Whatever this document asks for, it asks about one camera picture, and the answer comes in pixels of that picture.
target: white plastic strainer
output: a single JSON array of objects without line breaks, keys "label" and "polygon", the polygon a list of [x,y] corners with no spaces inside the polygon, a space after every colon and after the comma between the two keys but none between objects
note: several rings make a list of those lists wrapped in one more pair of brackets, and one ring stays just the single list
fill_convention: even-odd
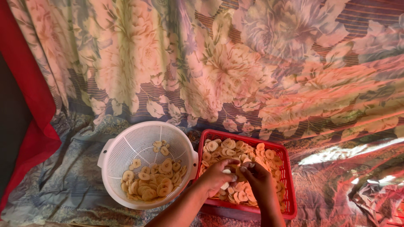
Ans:
[{"label": "white plastic strainer", "polygon": [[[165,139],[170,144],[170,154],[164,156],[161,152],[153,152],[153,143]],[[134,158],[141,160],[141,167],[133,170],[135,179],[142,167],[152,167],[161,164],[166,158],[174,161],[181,160],[181,166],[187,166],[187,173],[179,187],[167,195],[167,198],[147,204],[143,201],[127,199],[126,193],[121,189],[121,178],[128,170]],[[101,167],[102,180],[107,192],[121,205],[138,210],[152,209],[167,204],[176,198],[188,184],[195,178],[198,168],[198,153],[193,150],[188,137],[179,128],[159,121],[149,121],[133,125],[116,138],[108,140],[101,151],[97,165]]]}]

